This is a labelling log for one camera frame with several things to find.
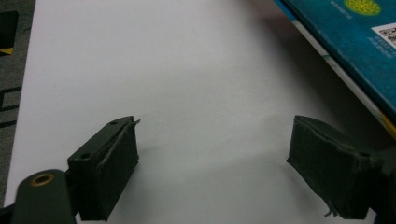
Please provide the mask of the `blue box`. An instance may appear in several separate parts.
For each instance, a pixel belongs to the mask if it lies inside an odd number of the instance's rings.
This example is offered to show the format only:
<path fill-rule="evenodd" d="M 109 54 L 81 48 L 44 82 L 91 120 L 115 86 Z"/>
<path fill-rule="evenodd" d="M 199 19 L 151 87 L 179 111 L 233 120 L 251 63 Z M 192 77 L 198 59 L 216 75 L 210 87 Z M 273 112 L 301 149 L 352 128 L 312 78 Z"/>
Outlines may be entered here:
<path fill-rule="evenodd" d="M 396 0 L 274 0 L 396 138 Z"/>

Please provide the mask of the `black stand base, striped tape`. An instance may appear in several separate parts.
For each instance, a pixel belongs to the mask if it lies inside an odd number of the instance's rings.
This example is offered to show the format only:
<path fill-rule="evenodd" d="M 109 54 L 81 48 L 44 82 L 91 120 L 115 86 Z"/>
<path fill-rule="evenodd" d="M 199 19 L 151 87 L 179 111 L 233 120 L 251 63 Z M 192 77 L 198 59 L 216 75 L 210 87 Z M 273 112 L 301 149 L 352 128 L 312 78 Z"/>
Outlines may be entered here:
<path fill-rule="evenodd" d="M 18 19 L 16 10 L 0 13 L 0 57 L 13 53 Z"/>

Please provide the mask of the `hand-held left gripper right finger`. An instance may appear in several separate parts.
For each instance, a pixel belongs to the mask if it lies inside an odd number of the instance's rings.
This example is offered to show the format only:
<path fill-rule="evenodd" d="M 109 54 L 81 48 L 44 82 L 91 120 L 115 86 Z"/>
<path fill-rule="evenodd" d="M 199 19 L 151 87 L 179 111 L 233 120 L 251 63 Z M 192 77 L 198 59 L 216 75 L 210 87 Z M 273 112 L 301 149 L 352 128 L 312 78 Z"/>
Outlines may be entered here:
<path fill-rule="evenodd" d="M 364 219 L 384 159 L 321 120 L 296 116 L 288 163 L 334 215 Z"/>

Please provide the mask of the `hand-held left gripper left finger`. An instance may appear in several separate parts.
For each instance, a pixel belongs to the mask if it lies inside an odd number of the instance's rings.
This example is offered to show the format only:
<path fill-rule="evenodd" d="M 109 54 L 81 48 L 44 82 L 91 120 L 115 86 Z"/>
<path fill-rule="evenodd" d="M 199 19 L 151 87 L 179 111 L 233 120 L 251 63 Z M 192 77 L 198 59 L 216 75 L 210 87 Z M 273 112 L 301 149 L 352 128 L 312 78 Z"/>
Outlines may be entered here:
<path fill-rule="evenodd" d="M 68 177 L 76 188 L 83 221 L 108 220 L 138 164 L 132 116 L 106 124 L 68 159 Z"/>

